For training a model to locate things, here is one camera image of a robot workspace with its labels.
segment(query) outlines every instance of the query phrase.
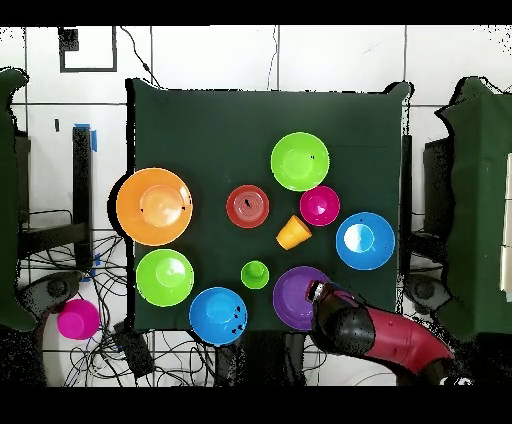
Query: floor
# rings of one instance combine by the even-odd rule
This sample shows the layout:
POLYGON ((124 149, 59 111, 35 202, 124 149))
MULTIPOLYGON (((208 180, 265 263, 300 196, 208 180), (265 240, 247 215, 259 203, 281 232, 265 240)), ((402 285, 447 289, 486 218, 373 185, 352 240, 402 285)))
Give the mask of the floor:
MULTIPOLYGON (((268 25, 126 29, 133 36, 138 55, 166 88, 368 92, 383 91, 395 81, 412 82, 415 91, 410 99, 409 120, 414 146, 413 211, 416 214, 424 209, 423 146, 448 135, 434 111, 448 103, 455 85, 464 76, 486 76, 502 90, 512 85, 510 26, 268 25)), ((78 30, 79 50, 65 53, 66 67, 112 67, 112 28, 78 27, 78 30)), ((97 132, 97 151, 93 152, 95 253, 103 253, 119 241, 114 238, 105 202, 112 185, 125 172, 124 79, 152 78, 134 54, 132 40, 119 27, 116 44, 117 72, 61 73, 56 28, 0 28, 0 67, 21 68, 30 77, 27 87, 15 93, 12 110, 19 129, 28 131, 32 140, 31 212, 72 209, 71 129, 76 123, 89 123, 97 132)), ((32 216, 32 226, 63 224, 67 220, 69 216, 65 212, 37 214, 32 216)), ((421 215, 414 215, 413 226, 422 227, 421 215)), ((96 274, 113 324, 126 315, 126 298, 122 296, 125 289, 122 276, 126 272, 123 242, 116 244, 111 252, 111 268, 105 269, 108 267, 104 255, 96 265, 96 274)), ((53 259, 66 261, 66 253, 56 254, 53 259)), ((414 261, 416 265, 428 265, 423 260, 414 261)), ((48 268, 47 259, 32 257, 22 265, 20 285, 50 272, 39 269, 48 268)), ((80 294, 98 303, 91 280, 81 283, 80 294)), ((410 313, 410 305, 404 308, 410 313)), ((153 375, 136 381, 132 374, 124 373, 118 381, 108 364, 98 358, 96 372, 86 376, 78 371, 84 355, 94 349, 97 336, 82 343, 65 339, 59 335, 53 315, 46 326, 43 346, 48 382, 51 386, 83 386, 86 380, 88 386, 173 386, 180 384, 177 375, 189 384, 193 379, 195 384, 212 385, 211 377, 206 378, 199 353, 191 351, 187 334, 157 331, 147 334, 146 339, 159 367, 153 375), (170 352, 171 347, 180 343, 183 344, 170 352), (193 374, 188 372, 199 368, 203 369, 193 374), (173 370, 174 376, 165 370, 173 370)), ((127 369, 122 355, 112 353, 111 356, 109 362, 118 373, 127 369)), ((306 349, 305 375, 309 385, 395 384, 394 376, 380 365, 348 357, 326 357, 314 346, 306 349)))

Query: plate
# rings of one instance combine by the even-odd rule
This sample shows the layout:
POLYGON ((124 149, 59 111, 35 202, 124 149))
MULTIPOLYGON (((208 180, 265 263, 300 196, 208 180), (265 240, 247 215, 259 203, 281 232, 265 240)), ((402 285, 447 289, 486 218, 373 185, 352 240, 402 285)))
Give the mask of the plate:
POLYGON ((146 168, 119 189, 116 213, 123 230, 137 243, 162 246, 177 239, 192 217, 192 197, 172 172, 146 168))
POLYGON ((268 216, 269 202, 264 191, 254 185, 243 185, 228 196, 226 212, 231 222, 241 228, 255 228, 268 216))
POLYGON ((274 286, 274 310, 286 325, 302 331, 311 330, 313 305, 306 300, 306 291, 312 280, 329 282, 329 277, 310 266, 299 266, 286 271, 274 286))

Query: magenta bowl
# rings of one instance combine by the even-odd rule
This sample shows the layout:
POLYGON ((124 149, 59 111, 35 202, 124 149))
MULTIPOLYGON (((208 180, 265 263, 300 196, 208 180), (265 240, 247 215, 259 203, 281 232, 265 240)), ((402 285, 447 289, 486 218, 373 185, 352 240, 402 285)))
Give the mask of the magenta bowl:
POLYGON ((333 222, 340 213, 340 198, 327 186, 316 186, 300 198, 300 213, 306 222, 322 227, 333 222))

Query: purple bowl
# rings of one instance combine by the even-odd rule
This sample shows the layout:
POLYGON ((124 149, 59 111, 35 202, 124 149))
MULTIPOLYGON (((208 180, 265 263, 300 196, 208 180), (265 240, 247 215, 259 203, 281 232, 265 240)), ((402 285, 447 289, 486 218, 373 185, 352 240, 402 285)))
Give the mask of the purple bowl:
POLYGON ((311 280, 327 283, 329 277, 316 268, 298 266, 281 275, 274 286, 274 310, 281 321, 296 330, 311 330, 313 305, 306 300, 311 280))

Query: pink cup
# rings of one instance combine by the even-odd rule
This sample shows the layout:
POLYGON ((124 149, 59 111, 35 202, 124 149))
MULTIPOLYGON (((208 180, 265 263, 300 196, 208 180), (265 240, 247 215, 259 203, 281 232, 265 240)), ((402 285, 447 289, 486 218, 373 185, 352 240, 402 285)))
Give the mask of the pink cup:
POLYGON ((87 340, 100 325, 100 314, 96 306, 82 299, 70 300, 57 317, 60 334, 68 339, 87 340))

